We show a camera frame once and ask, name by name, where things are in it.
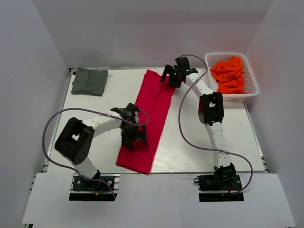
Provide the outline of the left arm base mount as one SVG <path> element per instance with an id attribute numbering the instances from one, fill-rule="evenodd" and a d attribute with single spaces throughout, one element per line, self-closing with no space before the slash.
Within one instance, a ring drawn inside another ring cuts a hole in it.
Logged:
<path id="1" fill-rule="evenodd" d="M 101 175 L 100 179 L 105 181 L 112 192 L 102 181 L 88 181 L 80 177 L 79 175 L 74 175 L 72 179 L 69 201 L 115 201 L 115 197 L 119 190 L 119 174 L 108 174 Z"/>

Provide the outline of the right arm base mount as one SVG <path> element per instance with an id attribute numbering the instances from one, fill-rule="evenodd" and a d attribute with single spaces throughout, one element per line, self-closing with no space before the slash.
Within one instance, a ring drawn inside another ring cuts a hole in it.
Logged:
<path id="1" fill-rule="evenodd" d="M 243 193 L 234 194 L 242 189 L 239 175 L 232 181 L 219 187 L 214 180 L 214 175 L 200 175 L 193 179 L 198 185 L 200 202 L 241 202 L 244 201 Z"/>

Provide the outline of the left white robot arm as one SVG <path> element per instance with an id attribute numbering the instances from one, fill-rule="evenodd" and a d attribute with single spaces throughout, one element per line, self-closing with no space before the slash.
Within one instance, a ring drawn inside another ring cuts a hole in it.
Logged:
<path id="1" fill-rule="evenodd" d="M 93 139 L 113 129 L 121 130 L 121 146 L 133 151 L 133 143 L 142 141 L 148 145 L 146 125 L 149 121 L 140 123 L 140 113 L 147 113 L 132 103 L 125 108 L 112 108 L 108 113 L 100 113 L 96 117 L 80 120 L 72 117 L 55 142 L 55 150 L 65 157 L 73 169 L 83 176 L 84 184 L 91 190 L 100 185 L 100 171 L 88 157 Z"/>

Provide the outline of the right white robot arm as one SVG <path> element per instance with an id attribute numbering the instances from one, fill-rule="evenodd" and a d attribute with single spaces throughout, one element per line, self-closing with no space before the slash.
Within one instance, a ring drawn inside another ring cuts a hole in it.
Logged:
<path id="1" fill-rule="evenodd" d="M 174 66 L 165 65 L 160 82 L 168 81 L 170 86 L 179 88 L 182 83 L 189 88 L 181 100 L 178 110 L 178 126 L 182 138 L 186 140 L 181 128 L 181 110 L 186 96 L 193 91 L 199 98 L 198 117 L 208 132 L 212 148 L 206 151 L 214 152 L 214 176 L 215 185 L 219 189 L 226 189 L 236 178 L 236 170 L 227 152 L 227 146 L 223 134 L 224 105 L 223 95 L 213 91 L 199 76 L 197 69 L 191 68 L 188 55 L 182 55 L 175 59 Z"/>

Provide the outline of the red t shirt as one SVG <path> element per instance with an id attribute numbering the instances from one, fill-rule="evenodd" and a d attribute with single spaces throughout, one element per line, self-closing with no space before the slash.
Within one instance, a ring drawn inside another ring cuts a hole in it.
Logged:
<path id="1" fill-rule="evenodd" d="M 135 105 L 145 111 L 140 114 L 139 123 L 148 121 L 146 125 L 148 144 L 140 141 L 132 142 L 133 150 L 121 147 L 116 165 L 131 171 L 149 174 L 157 151 L 166 117 L 171 105 L 171 97 L 175 88 L 169 82 L 160 83 L 161 76 L 147 70 Z"/>

